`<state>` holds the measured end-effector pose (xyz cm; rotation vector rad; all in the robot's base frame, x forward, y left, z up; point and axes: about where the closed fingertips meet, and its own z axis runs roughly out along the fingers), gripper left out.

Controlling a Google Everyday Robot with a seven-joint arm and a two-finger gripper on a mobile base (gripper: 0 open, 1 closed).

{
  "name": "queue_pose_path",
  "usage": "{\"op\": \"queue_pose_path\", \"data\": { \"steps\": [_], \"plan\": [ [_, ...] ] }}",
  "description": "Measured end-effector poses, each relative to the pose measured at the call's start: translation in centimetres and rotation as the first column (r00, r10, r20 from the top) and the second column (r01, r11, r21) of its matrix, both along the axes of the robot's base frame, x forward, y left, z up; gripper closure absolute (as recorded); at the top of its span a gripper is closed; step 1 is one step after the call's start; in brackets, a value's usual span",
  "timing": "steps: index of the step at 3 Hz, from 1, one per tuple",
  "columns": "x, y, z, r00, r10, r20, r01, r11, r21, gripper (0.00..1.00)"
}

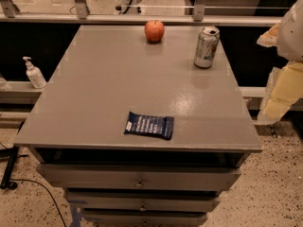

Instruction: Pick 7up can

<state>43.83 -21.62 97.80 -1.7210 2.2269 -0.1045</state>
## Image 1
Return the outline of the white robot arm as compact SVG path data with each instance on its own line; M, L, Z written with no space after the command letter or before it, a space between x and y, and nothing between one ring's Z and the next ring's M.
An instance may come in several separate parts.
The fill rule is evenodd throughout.
M288 61L303 61L303 0L297 0L281 20L277 54Z

